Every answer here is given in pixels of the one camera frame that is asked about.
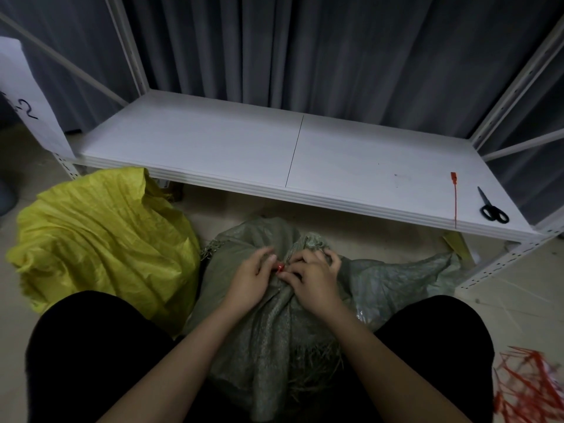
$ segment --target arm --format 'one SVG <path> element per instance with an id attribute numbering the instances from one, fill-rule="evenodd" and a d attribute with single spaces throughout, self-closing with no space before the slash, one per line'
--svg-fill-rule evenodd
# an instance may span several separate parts
<path id="1" fill-rule="evenodd" d="M 182 422 L 229 331 L 261 300 L 276 256 L 256 251 L 237 269 L 221 305 L 133 386 L 98 423 Z"/>
<path id="2" fill-rule="evenodd" d="M 292 285 L 300 304 L 335 335 L 384 421 L 470 423 L 345 307 L 337 290 L 341 261 L 333 251 L 325 253 L 332 258 L 331 266 L 323 252 L 304 250 L 292 256 L 293 264 L 278 277 Z M 294 273 L 300 274 L 301 280 Z"/>

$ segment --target hand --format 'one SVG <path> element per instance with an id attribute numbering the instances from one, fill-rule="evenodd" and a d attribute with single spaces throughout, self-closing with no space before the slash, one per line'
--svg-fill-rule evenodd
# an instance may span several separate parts
<path id="1" fill-rule="evenodd" d="M 331 265 L 328 265 L 325 255 L 331 257 Z M 278 277 L 292 285 L 305 309 L 325 320 L 336 307 L 342 305 L 337 288 L 341 259 L 329 249 L 324 249 L 323 252 L 304 249 L 292 255 L 290 263 Z"/>
<path id="2" fill-rule="evenodd" d="M 272 266 L 276 263 L 276 255 L 269 256 L 262 265 L 261 259 L 271 252 L 272 248 L 261 248 L 241 263 L 221 303 L 223 308 L 242 318 L 258 304 L 268 287 L 268 278 Z"/>

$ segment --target forearm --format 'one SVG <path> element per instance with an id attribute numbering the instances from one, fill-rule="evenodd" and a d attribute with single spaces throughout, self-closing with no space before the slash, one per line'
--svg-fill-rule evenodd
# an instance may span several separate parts
<path id="1" fill-rule="evenodd" d="M 386 423 L 469 423 L 461 411 L 378 340 L 345 306 L 324 319 Z"/>
<path id="2" fill-rule="evenodd" d="M 99 423 L 183 421 L 216 352 L 241 316 L 220 306 L 132 387 Z"/>

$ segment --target black pants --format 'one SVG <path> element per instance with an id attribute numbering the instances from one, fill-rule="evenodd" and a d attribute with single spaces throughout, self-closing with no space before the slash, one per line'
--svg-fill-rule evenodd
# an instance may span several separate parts
<path id="1" fill-rule="evenodd" d="M 468 305 L 429 298 L 398 312 L 376 335 L 474 423 L 492 421 L 494 347 Z M 29 421 L 95 422 L 173 347 L 122 299 L 85 291 L 61 300 L 40 318 L 26 352 Z M 346 367 L 337 378 L 336 400 L 324 414 L 331 421 L 365 421 L 367 412 L 377 419 L 354 372 Z M 187 416 L 245 419 L 208 382 Z"/>

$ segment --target person's left hand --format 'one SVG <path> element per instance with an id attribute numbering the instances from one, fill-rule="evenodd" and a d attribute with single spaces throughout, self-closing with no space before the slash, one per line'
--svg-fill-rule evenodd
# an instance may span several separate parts
<path id="1" fill-rule="evenodd" d="M 268 287 L 268 278 L 276 263 L 276 255 L 269 256 L 262 265 L 261 259 L 272 250 L 272 247 L 261 248 L 241 263 L 223 299 L 223 308 L 242 318 L 258 304 Z"/>

